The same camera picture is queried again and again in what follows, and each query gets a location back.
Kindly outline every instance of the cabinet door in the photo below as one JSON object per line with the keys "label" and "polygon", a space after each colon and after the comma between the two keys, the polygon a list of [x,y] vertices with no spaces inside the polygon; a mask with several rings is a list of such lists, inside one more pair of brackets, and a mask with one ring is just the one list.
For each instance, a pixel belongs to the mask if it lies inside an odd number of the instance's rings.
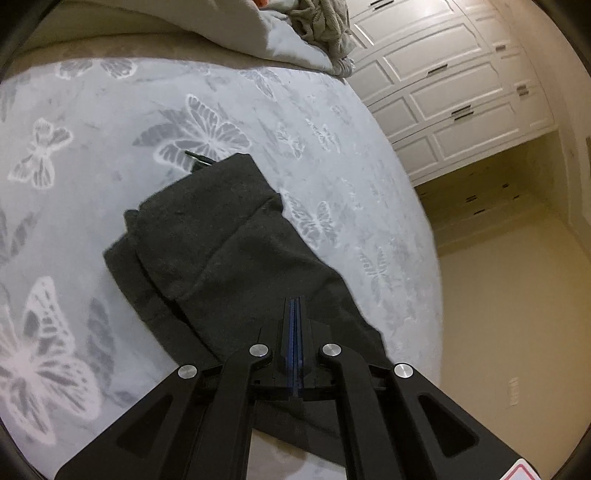
{"label": "cabinet door", "polygon": [[470,15],[470,20],[486,40],[491,50],[502,52],[519,47],[519,41],[497,10]]}
{"label": "cabinet door", "polygon": [[391,143],[446,118],[509,95],[494,55],[463,63],[441,78],[426,79],[376,102],[369,110]]}
{"label": "cabinet door", "polygon": [[526,132],[552,126],[554,117],[548,99],[540,86],[528,87],[517,93],[522,129]]}
{"label": "cabinet door", "polygon": [[352,52],[360,60],[392,42],[462,15],[453,0],[380,1],[352,18],[351,30],[362,47]]}
{"label": "cabinet door", "polygon": [[393,145],[411,180],[513,140],[524,133],[517,94],[478,106]]}
{"label": "cabinet door", "polygon": [[491,12],[495,7],[488,0],[454,0],[466,15]]}
{"label": "cabinet door", "polygon": [[421,79],[438,77],[490,50],[466,17],[414,34],[357,63],[349,84],[366,105]]}
{"label": "cabinet door", "polygon": [[534,67],[523,48],[512,48],[498,52],[496,56],[503,78],[515,91],[524,86],[532,87],[540,84]]}

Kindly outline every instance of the black cloth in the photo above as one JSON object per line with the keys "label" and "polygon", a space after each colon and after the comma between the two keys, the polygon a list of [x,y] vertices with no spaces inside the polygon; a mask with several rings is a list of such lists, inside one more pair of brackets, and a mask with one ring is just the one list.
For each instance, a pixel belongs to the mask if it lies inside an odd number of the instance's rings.
{"label": "black cloth", "polygon": [[[337,343],[389,368],[380,333],[342,277],[282,216],[281,196],[250,155],[235,154],[125,214],[127,233],[105,252],[119,288],[179,364],[219,365],[305,296],[308,316]],[[258,403],[255,428],[345,464],[334,402]]]}

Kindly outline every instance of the butterfly pattern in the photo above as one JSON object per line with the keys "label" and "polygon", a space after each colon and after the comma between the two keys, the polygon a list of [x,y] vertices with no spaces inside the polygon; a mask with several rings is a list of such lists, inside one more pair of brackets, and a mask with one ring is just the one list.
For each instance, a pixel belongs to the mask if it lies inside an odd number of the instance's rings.
{"label": "butterfly pattern", "polygon": [[241,70],[240,75],[254,82],[256,88],[272,99],[275,98],[275,95],[273,94],[270,82],[282,84],[281,79],[268,68]]}
{"label": "butterfly pattern", "polygon": [[349,190],[349,200],[351,200],[351,205],[353,206],[353,210],[363,210],[363,206],[357,200],[357,194],[355,193],[355,188],[347,179],[341,177],[340,181],[343,182],[345,187]]}
{"label": "butterfly pattern", "polygon": [[44,118],[33,124],[33,141],[28,147],[28,155],[20,160],[8,174],[9,181],[33,185],[37,190],[53,187],[56,171],[51,155],[72,143],[74,135],[68,129],[57,127]]}
{"label": "butterfly pattern", "polygon": [[292,135],[290,135],[287,132],[284,124],[279,124],[279,126],[277,126],[276,135],[279,141],[286,143],[291,147],[291,150],[294,153],[294,157],[299,160],[306,147],[302,143],[301,139],[299,139],[299,137],[293,137]]}
{"label": "butterfly pattern", "polygon": [[96,378],[76,356],[51,277],[33,285],[18,334],[9,306],[0,304],[0,394],[16,425],[46,445],[57,441],[47,404],[86,421],[100,413]]}
{"label": "butterfly pattern", "polygon": [[115,80],[123,80],[135,75],[138,65],[130,59],[116,56],[116,53],[116,50],[111,50],[109,57],[96,59],[93,58],[93,52],[89,48],[71,48],[65,52],[65,56],[70,58],[56,65],[56,77],[72,80],[84,75],[96,64]]}
{"label": "butterfly pattern", "polygon": [[14,105],[17,99],[17,92],[21,85],[26,85],[31,81],[31,74],[21,73],[11,79],[0,83],[0,121],[5,122],[8,111]]}
{"label": "butterfly pattern", "polygon": [[281,196],[286,200],[296,230],[311,248],[318,250],[323,240],[332,247],[338,247],[339,237],[327,202],[320,202],[316,212],[310,213],[288,191],[282,189]]}
{"label": "butterfly pattern", "polygon": [[322,148],[329,152],[332,150],[332,147],[335,147],[336,151],[340,153],[340,144],[337,138],[330,132],[326,124],[322,126],[322,129],[319,129],[307,118],[306,123],[314,132],[314,135],[318,139],[318,142],[320,142],[320,145],[322,145]]}
{"label": "butterfly pattern", "polygon": [[194,95],[187,95],[183,110],[160,111],[160,114],[168,123],[149,128],[134,141],[136,147],[156,146],[156,163],[189,173],[194,160],[185,150],[218,161],[236,152],[244,153],[250,147],[250,140],[226,115]]}
{"label": "butterfly pattern", "polygon": [[359,260],[363,264],[365,274],[371,278],[371,292],[377,304],[382,303],[382,287],[393,291],[392,278],[388,272],[388,262],[381,247],[376,247],[377,262],[374,264],[369,257],[358,248]]}

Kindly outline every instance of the electrical outlet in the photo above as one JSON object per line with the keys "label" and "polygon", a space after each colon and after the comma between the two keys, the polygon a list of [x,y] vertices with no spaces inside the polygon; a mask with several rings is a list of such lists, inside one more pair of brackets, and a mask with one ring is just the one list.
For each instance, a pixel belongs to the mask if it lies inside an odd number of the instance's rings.
{"label": "electrical outlet", "polygon": [[509,406],[514,407],[519,403],[519,378],[509,380]]}

